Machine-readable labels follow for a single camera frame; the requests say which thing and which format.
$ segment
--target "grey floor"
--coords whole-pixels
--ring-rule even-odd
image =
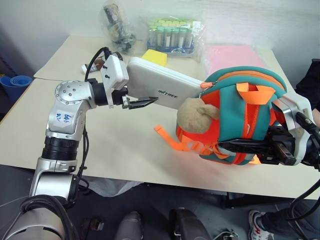
[[[0,165],[0,206],[19,197],[27,196],[32,173],[19,168]],[[0,207],[0,237],[3,236],[19,211],[22,199]],[[79,195],[76,205],[68,210],[69,217],[81,231],[85,218],[100,217],[103,231],[90,232],[88,240],[112,240],[119,222],[131,211],[139,211],[144,221],[144,239],[169,240],[169,211],[184,207],[193,211],[212,237],[223,229],[236,231],[241,240],[248,239],[248,211],[253,207],[222,208],[222,196],[199,189],[142,184],[116,197],[101,197],[92,192]],[[274,205],[259,205],[254,209],[275,212]],[[275,236],[276,240],[288,240]]]

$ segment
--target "beige plush toy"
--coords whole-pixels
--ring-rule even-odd
[[[220,110],[205,104],[201,98],[188,97],[177,112],[178,125],[188,133],[203,134],[209,130],[212,119],[219,118]]]

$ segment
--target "jeans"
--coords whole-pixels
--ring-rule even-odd
[[[295,216],[306,213],[313,207],[316,201],[304,200],[300,201],[294,208]],[[287,222],[289,218],[289,208],[282,209],[277,212],[267,212],[261,217],[263,228],[269,233],[281,235],[291,238],[298,238],[297,233],[290,227]],[[311,215],[297,221],[308,239],[320,239],[320,207]]]

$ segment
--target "pink paper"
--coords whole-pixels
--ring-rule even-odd
[[[204,54],[208,75],[220,69],[238,66],[266,67],[248,45],[206,45]]]

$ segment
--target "backpack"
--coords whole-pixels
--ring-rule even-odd
[[[200,97],[205,104],[220,110],[219,119],[212,119],[205,133],[190,133],[176,126],[180,143],[174,143],[164,130],[155,130],[174,148],[193,151],[201,158],[223,164],[245,165],[254,155],[233,153],[218,146],[218,142],[235,138],[264,140],[268,127],[275,123],[272,101],[287,92],[284,80],[276,73],[253,66],[220,69],[203,84]]]

